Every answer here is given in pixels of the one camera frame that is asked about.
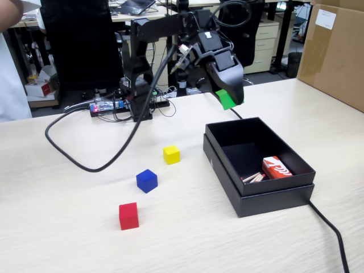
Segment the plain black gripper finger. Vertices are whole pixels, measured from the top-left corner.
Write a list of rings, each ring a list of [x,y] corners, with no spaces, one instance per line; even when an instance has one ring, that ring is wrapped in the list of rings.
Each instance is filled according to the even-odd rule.
[[[237,64],[233,67],[219,71],[216,64],[212,64],[212,92],[225,90],[236,105],[244,102],[243,66]]]

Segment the green-padded black gripper finger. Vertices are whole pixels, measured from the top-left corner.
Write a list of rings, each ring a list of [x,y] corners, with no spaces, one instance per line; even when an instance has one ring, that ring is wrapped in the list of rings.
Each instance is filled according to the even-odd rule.
[[[221,90],[221,88],[216,84],[214,80],[214,70],[211,70],[210,64],[206,64],[206,74],[208,76],[208,81],[210,85],[210,91],[211,92],[217,92]]]

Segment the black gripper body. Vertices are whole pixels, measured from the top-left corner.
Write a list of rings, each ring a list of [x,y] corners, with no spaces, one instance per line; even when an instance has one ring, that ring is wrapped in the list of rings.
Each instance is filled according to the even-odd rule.
[[[208,71],[229,71],[238,67],[231,41],[221,37],[217,31],[199,32],[193,39],[194,64]]]

